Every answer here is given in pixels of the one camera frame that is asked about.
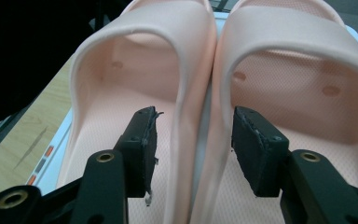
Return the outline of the pink slide slipper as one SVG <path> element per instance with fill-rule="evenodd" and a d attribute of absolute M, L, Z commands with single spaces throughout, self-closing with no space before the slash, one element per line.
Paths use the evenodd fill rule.
<path fill-rule="evenodd" d="M 132 0 L 88 37 L 70 69 L 72 125 L 57 181 L 83 175 L 88 157 L 113 147 L 133 114 L 154 106 L 158 167 L 151 205 L 131 200 L 131 224 L 189 224 L 194 162 L 213 67 L 208 0 Z"/>
<path fill-rule="evenodd" d="M 221 113 L 213 93 L 203 170 L 190 224 L 358 224 L 358 42 L 324 0 L 240 0 L 228 19 L 255 25 L 246 52 L 304 49 L 337 67 L 342 93 L 322 97 L 258 93 L 255 106 Z M 278 197 L 257 197 L 231 147 L 236 106 L 251 108 L 288 140 L 279 164 Z"/>

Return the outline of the white two-tier shoe rack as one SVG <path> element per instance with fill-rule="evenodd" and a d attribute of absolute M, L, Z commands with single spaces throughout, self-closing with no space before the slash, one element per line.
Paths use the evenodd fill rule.
<path fill-rule="evenodd" d="M 226 19 L 220 38 L 216 40 L 213 64 L 213 93 L 222 100 L 221 113 L 229 117 L 235 105 L 255 106 L 258 93 L 287 97 L 304 94 L 310 101 L 322 97 L 324 87 L 342 93 L 343 76 L 334 65 L 304 49 L 263 47 L 246 52 L 249 35 L 256 27 L 248 21 Z M 49 194 L 58 186 L 62 161 L 70 135 L 73 113 L 53 137 L 49 149 L 30 178 L 33 186 Z"/>

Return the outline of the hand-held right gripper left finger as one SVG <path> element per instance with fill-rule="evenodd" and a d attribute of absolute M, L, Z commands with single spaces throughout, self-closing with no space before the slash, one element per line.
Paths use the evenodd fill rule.
<path fill-rule="evenodd" d="M 158 117 L 159 112 L 153 106 L 136 111 L 114 147 L 123 156 L 128 198 L 152 196 L 151 183 L 158 164 Z"/>

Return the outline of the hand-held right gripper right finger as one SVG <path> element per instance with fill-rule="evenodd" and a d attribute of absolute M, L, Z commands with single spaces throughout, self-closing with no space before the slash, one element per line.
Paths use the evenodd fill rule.
<path fill-rule="evenodd" d="M 231 147 L 254 195 L 278 197 L 278 167 L 287 157 L 289 140 L 260 113 L 236 106 Z"/>

